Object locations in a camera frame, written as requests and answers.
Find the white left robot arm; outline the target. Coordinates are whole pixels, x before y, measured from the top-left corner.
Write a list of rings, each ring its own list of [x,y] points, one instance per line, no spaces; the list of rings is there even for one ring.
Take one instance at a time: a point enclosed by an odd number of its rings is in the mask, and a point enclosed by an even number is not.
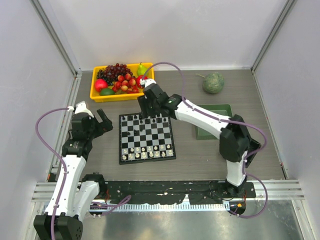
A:
[[[41,240],[79,240],[83,234],[83,219],[96,199],[102,199],[107,193],[103,175],[87,174],[80,183],[82,171],[87,163],[92,141],[113,129],[102,109],[97,113],[98,122],[87,104],[82,101],[76,106],[69,106],[72,111],[71,136],[57,153],[52,147],[49,150],[61,162],[59,177],[44,214],[36,215],[33,226]]]

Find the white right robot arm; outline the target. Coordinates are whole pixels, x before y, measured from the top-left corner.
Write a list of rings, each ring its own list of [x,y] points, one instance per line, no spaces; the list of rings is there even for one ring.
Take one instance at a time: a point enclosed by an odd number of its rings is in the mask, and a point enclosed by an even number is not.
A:
[[[138,103],[143,118],[163,117],[190,123],[219,140],[219,154],[226,160],[226,191],[232,197],[244,192],[248,177],[245,168],[250,165],[262,145],[254,140],[248,124],[237,114],[232,117],[216,114],[193,104],[178,94],[168,96],[153,80],[141,83],[143,96]]]

